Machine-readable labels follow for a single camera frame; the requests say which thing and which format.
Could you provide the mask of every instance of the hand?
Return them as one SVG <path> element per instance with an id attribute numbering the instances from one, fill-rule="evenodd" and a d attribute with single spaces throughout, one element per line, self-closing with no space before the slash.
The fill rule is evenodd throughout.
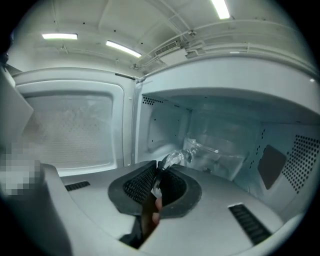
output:
<path id="1" fill-rule="evenodd" d="M 160 222 L 160 214 L 159 211 L 162 209 L 162 197 L 159 197 L 155 200 L 155 206 L 158 209 L 158 212 L 154 212 L 152 214 L 152 221 L 154 224 L 158 225 Z"/>

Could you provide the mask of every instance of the perforated vent holes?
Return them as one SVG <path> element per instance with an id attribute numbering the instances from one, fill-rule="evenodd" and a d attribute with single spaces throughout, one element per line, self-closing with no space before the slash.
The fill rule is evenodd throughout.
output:
<path id="1" fill-rule="evenodd" d="M 282 174 L 297 194 L 313 170 L 319 154 L 319 146 L 320 141 L 317 139 L 296 135 L 292 150 L 287 153 L 289 158 Z"/>
<path id="2" fill-rule="evenodd" d="M 142 99 L 142 104 L 153 105 L 155 103 L 164 103 L 164 102 L 162 100 L 153 99 L 145 96 Z"/>
<path id="3" fill-rule="evenodd" d="M 123 190 L 127 196 L 139 204 L 143 204 L 152 189 L 156 167 L 151 166 L 136 177 L 123 184 Z"/>

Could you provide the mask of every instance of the microwave ceiling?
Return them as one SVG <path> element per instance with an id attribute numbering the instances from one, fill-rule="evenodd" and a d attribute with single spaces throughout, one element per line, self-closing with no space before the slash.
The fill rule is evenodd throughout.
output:
<path id="1" fill-rule="evenodd" d="M 147 74 L 169 65 L 156 51 L 177 41 L 186 60 L 239 53 L 315 70 L 303 37 L 275 2 L 224 2 L 230 15 L 225 19 L 219 18 L 212 0 L 40 1 L 16 28 L 13 46 L 31 58 L 77 55 L 85 60 L 91 55 Z M 77 40 L 42 36 L 50 33 L 77 34 Z M 107 41 L 141 57 L 108 47 Z"/>

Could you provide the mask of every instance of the blurred object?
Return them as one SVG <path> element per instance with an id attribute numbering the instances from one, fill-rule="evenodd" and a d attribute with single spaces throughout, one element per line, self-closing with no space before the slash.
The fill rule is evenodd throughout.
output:
<path id="1" fill-rule="evenodd" d="M 0 156 L 0 197 L 29 238 L 50 255 L 69 256 L 71 246 L 45 180 L 44 166 L 22 144 Z"/>

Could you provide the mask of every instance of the fluorescent light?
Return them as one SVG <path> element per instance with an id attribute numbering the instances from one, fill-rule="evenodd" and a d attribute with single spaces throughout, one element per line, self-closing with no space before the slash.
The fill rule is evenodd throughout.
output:
<path id="1" fill-rule="evenodd" d="M 77 34 L 65 34 L 65 33 L 51 33 L 51 34 L 42 34 L 44 39 L 78 39 Z"/>
<path id="2" fill-rule="evenodd" d="M 138 52 L 136 52 L 134 50 L 131 50 L 131 49 L 127 48 L 127 47 L 124 47 L 124 46 L 122 46 L 122 45 L 120 45 L 118 43 L 109 41 L 109 40 L 106 41 L 106 45 L 110 46 L 110 47 L 113 47 L 113 48 L 117 48 L 118 50 L 124 51 L 124 52 L 126 52 L 128 54 L 131 54 L 131 55 L 137 57 L 137 58 L 139 58 L 141 56 L 140 53 L 138 53 Z"/>
<path id="3" fill-rule="evenodd" d="M 220 20 L 230 18 L 230 14 L 226 5 L 225 0 L 211 0 L 216 12 L 219 15 Z"/>

